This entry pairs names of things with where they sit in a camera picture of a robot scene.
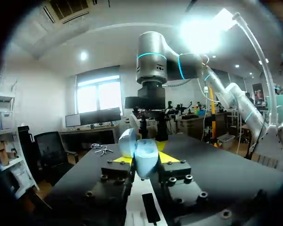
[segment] floor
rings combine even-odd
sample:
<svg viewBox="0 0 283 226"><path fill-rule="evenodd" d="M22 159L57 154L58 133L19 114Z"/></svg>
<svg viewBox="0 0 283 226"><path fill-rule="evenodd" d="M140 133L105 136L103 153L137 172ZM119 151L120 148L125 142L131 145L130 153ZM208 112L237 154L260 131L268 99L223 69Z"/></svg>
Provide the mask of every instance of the floor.
<svg viewBox="0 0 283 226"><path fill-rule="evenodd" d="M232 147L228 150L229 152L231 153L234 153L236 154L236 150L237 150L237 146L238 146L238 140L235 139L234 142L233 142L233 145ZM247 153L247 148L248 148L248 144L243 144L241 143L240 144L240 147L239 147L239 152L238 152L238 155L242 156L242 157L245 157L246 153ZM78 153L78 156L79 156L79 160L86 154L87 152L79 152ZM71 155L68 155L68 159L69 159L69 162L72 163L72 164L75 164L75 160L74 160L74 157L71 156ZM253 157L252 157L252 160L253 161L257 161L258 159L258 155L254 154ZM46 197L46 195L50 192L52 186L47 183L45 180L44 181L41 181L40 183L38 183L38 186L39 186L39 189L40 190L37 190L35 189L35 192L36 194L41 198L43 199L44 197ZM22 202L24 203L26 209L28 211L32 211L33 210L33 205L30 203L29 200L27 200L28 198L23 196L21 199Z"/></svg>

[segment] shelf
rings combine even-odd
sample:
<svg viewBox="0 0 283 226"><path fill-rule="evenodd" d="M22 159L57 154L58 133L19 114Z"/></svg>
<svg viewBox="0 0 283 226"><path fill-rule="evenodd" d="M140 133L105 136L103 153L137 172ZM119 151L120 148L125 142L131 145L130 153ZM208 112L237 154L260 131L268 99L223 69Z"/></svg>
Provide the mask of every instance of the shelf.
<svg viewBox="0 0 283 226"><path fill-rule="evenodd" d="M0 93L0 102L10 102L13 98L15 95Z"/></svg>
<svg viewBox="0 0 283 226"><path fill-rule="evenodd" d="M31 181L26 187L20 187L15 193L16 198L19 199L26 192L26 190L32 186L33 186L33 182Z"/></svg>
<svg viewBox="0 0 283 226"><path fill-rule="evenodd" d="M8 165L8 166L2 166L2 165L1 165L1 166L0 166L0 169L1 169L1 171L4 171L4 170L10 168L11 166L14 166L15 164L18 164L18 163L21 162L22 160L23 160L22 157L13 159L13 160L9 161L9 165Z"/></svg>
<svg viewBox="0 0 283 226"><path fill-rule="evenodd" d="M7 133L15 133L15 132L16 132L15 128L12 128L12 129L1 129L0 130L0 135L7 134Z"/></svg>

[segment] ceiling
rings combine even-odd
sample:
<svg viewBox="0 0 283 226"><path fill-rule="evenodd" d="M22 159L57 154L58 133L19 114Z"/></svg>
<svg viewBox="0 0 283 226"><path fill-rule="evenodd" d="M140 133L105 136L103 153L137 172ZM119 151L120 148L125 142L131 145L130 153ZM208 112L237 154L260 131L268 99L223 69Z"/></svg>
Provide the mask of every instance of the ceiling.
<svg viewBox="0 0 283 226"><path fill-rule="evenodd" d="M88 15L61 26L53 24L40 6L24 18L12 42L44 66L70 76L112 65L134 64L138 37L146 31L162 33L174 51L186 53L189 50L180 36L180 25L191 19L212 19L226 8L231 13L241 13L262 46L271 72L278 73L283 61L283 34L262 6L254 0L198 0L186 12L189 4L190 0L110 0L109 8L107 0L98 0ZM86 61L79 58L83 50L88 52ZM251 43L238 26L223 33L220 46L208 56L210 67L230 74L248 78L262 72Z"/></svg>

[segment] office chair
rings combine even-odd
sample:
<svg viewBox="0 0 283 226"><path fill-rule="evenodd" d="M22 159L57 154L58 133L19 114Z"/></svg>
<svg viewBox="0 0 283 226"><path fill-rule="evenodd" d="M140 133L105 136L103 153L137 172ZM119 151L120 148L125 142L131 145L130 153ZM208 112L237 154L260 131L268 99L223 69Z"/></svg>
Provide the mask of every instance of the office chair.
<svg viewBox="0 0 283 226"><path fill-rule="evenodd" d="M58 132L38 134L34 139L40 153L45 179L54 186L73 167L73 164L68 162L67 154L74 155L76 163L79 161L78 154L65 151Z"/></svg>

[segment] yellow pole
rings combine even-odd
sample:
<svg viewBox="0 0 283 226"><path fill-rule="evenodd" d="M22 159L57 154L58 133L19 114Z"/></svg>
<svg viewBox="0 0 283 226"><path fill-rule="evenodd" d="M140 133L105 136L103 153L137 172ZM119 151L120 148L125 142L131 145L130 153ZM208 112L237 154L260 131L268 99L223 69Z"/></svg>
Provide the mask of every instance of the yellow pole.
<svg viewBox="0 0 283 226"><path fill-rule="evenodd" d="M210 99L213 100L213 93L212 93L212 88L209 87L210 91ZM216 115L215 115L215 103L212 101L211 103L212 106L212 138L216 138Z"/></svg>

